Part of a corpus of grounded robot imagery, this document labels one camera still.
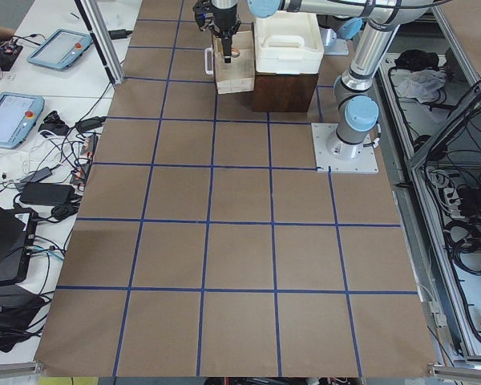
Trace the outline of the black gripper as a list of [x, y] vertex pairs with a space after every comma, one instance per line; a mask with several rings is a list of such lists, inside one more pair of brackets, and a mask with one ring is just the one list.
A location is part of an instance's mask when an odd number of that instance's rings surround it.
[[208, 28], [222, 39], [223, 57], [225, 63], [232, 61], [232, 37], [241, 25], [237, 14], [237, 0], [211, 0], [210, 11], [212, 21]]

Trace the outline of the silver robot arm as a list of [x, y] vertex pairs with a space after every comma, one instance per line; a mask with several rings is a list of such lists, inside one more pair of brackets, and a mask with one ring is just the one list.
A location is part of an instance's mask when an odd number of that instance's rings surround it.
[[370, 19], [349, 68], [335, 83], [340, 120], [333, 134], [333, 154], [341, 160], [358, 157], [364, 139], [377, 123], [378, 105], [367, 92], [385, 49], [385, 27]]
[[[267, 18], [279, 10], [364, 18], [383, 26], [414, 21], [444, 1], [249, 1], [250, 13]], [[232, 61], [232, 38], [240, 28], [236, 1], [198, 1], [192, 8], [201, 31], [209, 29], [220, 40], [224, 61]]]

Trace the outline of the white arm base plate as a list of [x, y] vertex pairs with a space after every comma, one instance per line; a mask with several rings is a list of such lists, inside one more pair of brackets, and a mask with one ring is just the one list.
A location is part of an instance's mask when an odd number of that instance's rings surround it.
[[317, 171], [377, 174], [378, 164], [370, 134], [366, 134], [361, 144], [346, 144], [338, 138], [337, 126], [338, 124], [311, 124]]

